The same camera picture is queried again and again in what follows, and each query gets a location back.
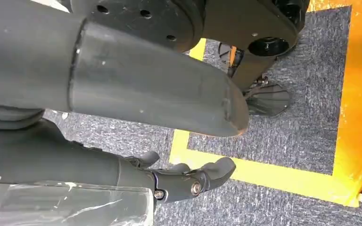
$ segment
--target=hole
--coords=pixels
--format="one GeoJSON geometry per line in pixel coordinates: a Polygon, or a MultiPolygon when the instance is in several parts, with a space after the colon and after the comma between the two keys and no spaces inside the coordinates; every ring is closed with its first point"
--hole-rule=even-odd
{"type": "Polygon", "coordinates": [[[145,19],[150,19],[152,17],[152,14],[147,10],[141,10],[141,16],[143,16],[145,19]]]}
{"type": "Polygon", "coordinates": [[[96,9],[97,9],[99,12],[101,12],[101,13],[109,14],[109,9],[107,9],[107,8],[104,7],[104,6],[97,5],[97,6],[96,6],[96,9]]]}
{"type": "Polygon", "coordinates": [[[167,39],[170,40],[170,41],[176,41],[177,40],[177,38],[174,35],[168,35],[167,39]]]}
{"type": "Polygon", "coordinates": [[[289,44],[280,38],[267,37],[252,42],[248,49],[256,56],[271,57],[285,53],[289,49],[289,44]]]}

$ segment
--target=black metal plate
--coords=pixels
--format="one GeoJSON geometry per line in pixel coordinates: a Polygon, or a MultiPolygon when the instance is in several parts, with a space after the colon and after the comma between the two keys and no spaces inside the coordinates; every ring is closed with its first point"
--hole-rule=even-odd
{"type": "Polygon", "coordinates": [[[196,0],[71,0],[71,5],[94,22],[179,52],[195,46],[203,29],[196,0]]]}

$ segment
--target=robotic arm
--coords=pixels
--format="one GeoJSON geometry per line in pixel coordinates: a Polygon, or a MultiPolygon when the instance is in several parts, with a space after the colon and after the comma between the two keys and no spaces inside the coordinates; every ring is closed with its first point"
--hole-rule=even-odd
{"type": "Polygon", "coordinates": [[[235,164],[146,169],[70,142],[43,110],[75,111],[234,136],[247,127],[241,92],[221,71],[166,47],[29,0],[0,0],[0,183],[146,187],[157,202],[221,186],[235,164]]]}
{"type": "MultiPolygon", "coordinates": [[[[44,109],[239,135],[248,126],[247,105],[268,106],[252,101],[260,93],[249,91],[252,84],[294,47],[308,6],[306,0],[64,2],[73,14],[0,0],[0,182],[146,187],[155,202],[215,189],[235,164],[222,158],[196,170],[185,164],[147,169],[157,154],[124,158],[67,141],[41,118],[44,109]],[[237,49],[228,76],[174,52],[201,37],[237,49]]],[[[271,89],[266,100],[285,93],[271,89]]],[[[282,111],[288,95],[281,99],[282,111]]]]}

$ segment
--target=black circular disc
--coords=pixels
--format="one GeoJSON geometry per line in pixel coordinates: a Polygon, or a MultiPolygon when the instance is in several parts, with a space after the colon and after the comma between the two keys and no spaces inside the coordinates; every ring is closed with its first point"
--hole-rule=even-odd
{"type": "Polygon", "coordinates": [[[283,39],[266,37],[252,42],[249,52],[260,57],[273,57],[285,53],[289,49],[289,44],[283,39]]]}
{"type": "Polygon", "coordinates": [[[203,12],[195,5],[193,0],[71,0],[74,13],[179,52],[195,46],[203,32],[203,12]]]}

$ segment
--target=gray cylindrical tube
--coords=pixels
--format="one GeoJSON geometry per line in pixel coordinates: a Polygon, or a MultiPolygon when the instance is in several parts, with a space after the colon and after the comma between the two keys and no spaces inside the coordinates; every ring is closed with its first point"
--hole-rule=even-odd
{"type": "Polygon", "coordinates": [[[27,0],[0,0],[0,105],[235,136],[248,123],[220,70],[27,0]]]}
{"type": "Polygon", "coordinates": [[[74,111],[221,137],[247,128],[245,100],[222,71],[93,23],[80,43],[74,111]]]}

